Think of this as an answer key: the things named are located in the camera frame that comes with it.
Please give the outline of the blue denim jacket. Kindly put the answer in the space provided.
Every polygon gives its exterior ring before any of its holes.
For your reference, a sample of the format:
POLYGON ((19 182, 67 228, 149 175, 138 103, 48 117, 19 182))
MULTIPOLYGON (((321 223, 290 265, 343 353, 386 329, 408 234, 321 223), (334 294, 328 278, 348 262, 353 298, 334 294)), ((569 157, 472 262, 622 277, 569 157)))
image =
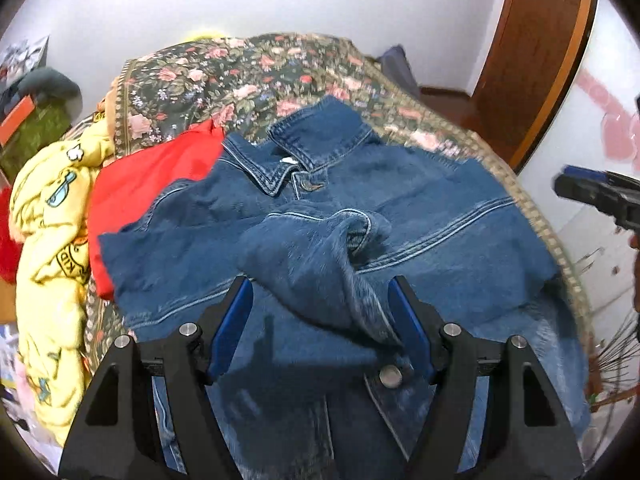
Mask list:
POLYGON ((558 268, 514 199, 477 160, 383 142, 328 96, 254 145, 224 139, 199 181, 166 188, 141 218, 100 238, 127 324, 155 338, 239 274, 277 317, 276 353, 367 359, 396 344, 387 286, 416 294, 476 336, 559 340, 558 268))

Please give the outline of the white cabinet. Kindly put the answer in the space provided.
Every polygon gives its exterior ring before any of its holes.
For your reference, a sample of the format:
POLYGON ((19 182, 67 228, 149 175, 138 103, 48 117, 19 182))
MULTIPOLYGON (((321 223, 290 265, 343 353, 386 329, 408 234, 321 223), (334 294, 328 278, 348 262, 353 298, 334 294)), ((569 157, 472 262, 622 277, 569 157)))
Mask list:
POLYGON ((571 206, 572 215, 560 229, 560 239, 574 264, 589 302, 594 341, 598 348, 634 320, 634 255, 631 232, 588 206, 571 206))

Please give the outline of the brown wooden door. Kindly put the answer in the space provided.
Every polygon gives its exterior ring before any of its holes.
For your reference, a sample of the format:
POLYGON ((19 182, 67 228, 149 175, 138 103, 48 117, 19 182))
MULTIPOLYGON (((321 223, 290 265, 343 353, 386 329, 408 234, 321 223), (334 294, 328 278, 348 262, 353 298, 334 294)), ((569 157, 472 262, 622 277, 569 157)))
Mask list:
POLYGON ((562 104, 597 0, 504 0, 472 101, 485 140, 518 171, 562 104))

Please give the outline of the blue jeans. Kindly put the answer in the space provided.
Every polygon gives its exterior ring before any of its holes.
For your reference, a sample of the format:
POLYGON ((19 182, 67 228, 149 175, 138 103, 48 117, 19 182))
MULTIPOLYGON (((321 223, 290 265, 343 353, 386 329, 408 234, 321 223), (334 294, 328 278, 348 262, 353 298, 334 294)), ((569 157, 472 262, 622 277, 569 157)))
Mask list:
MULTIPOLYGON (((206 388, 243 479, 398 478, 435 386, 393 343, 314 326, 270 295, 255 301, 230 370, 206 388)), ((474 336, 524 336, 574 431, 584 432, 586 356, 562 301, 541 292, 488 318, 447 307, 436 304, 474 336)))

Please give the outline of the red fluffy fabric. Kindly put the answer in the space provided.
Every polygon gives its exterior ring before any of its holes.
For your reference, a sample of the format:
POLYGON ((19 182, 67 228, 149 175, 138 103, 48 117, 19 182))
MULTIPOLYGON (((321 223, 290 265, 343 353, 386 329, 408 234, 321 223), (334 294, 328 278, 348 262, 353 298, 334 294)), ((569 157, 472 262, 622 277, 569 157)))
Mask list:
POLYGON ((14 284, 22 245, 12 240, 9 229, 10 188, 2 188, 0 194, 0 275, 3 281, 14 284))

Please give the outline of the red garment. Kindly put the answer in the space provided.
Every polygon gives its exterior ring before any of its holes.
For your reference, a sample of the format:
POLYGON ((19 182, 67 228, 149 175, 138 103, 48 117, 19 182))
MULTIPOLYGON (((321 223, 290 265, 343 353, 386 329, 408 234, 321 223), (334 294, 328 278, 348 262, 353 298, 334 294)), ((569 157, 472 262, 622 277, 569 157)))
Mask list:
POLYGON ((224 128, 207 119, 174 140, 142 148, 101 169, 87 214, 90 268, 100 298, 112 300, 114 287, 102 261, 99 237, 139 220, 172 182, 203 179, 222 152, 222 140, 224 128))

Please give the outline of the yellow cartoon print blanket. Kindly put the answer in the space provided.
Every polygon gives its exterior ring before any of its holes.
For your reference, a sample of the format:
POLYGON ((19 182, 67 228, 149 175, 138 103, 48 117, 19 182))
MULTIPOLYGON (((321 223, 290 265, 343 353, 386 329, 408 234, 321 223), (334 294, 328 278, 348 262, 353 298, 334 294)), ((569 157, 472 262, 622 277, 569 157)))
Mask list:
POLYGON ((21 243, 16 274, 18 355, 40 424, 58 444, 72 426, 89 374, 81 357, 90 278, 87 205, 114 153, 105 120, 53 142, 17 174, 9 229, 21 243))

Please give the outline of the dark grey bag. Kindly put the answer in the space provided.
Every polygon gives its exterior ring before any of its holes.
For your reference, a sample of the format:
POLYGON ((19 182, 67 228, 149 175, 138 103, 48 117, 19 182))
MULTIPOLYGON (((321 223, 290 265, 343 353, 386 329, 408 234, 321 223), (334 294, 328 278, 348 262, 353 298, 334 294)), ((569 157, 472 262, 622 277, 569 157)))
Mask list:
POLYGON ((420 99, 421 92, 416 77, 413 75, 406 51, 401 44, 387 49, 376 59, 381 65, 382 73, 399 88, 416 99, 420 99))

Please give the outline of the green box with orange lid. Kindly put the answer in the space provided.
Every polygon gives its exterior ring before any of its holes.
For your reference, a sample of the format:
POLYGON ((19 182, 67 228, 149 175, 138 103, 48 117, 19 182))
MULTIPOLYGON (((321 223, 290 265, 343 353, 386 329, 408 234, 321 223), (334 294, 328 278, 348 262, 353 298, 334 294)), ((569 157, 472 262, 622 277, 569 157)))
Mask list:
POLYGON ((39 150, 58 141, 70 128, 70 116, 61 100, 37 104, 1 149, 1 170, 12 184, 22 167, 39 150))

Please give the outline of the floral bedspread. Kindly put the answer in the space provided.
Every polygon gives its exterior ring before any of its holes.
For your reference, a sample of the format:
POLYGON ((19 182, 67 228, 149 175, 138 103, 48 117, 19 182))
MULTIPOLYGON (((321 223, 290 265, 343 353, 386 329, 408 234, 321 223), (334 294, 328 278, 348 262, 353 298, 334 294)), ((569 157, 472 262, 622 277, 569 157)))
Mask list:
POLYGON ((451 159, 477 159, 514 198, 552 252, 580 339, 587 342, 592 336, 584 286, 514 171, 475 131, 456 126, 410 96, 350 40, 277 32, 188 41, 127 61, 112 88, 107 116, 117 158, 168 142, 207 118, 259 143, 265 140, 265 128, 278 118, 332 94, 358 110, 387 142, 420 146, 451 159))

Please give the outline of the pink heart wall decoration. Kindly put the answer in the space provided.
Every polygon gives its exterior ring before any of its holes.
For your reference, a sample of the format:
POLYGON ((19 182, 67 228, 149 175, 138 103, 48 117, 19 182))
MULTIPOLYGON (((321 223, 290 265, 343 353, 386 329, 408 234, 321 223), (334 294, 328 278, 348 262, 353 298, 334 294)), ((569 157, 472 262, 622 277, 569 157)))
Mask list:
POLYGON ((601 141, 604 156, 613 162, 628 162, 639 171, 639 114, 631 114, 616 96, 588 70, 578 70, 576 84, 603 112, 601 141))

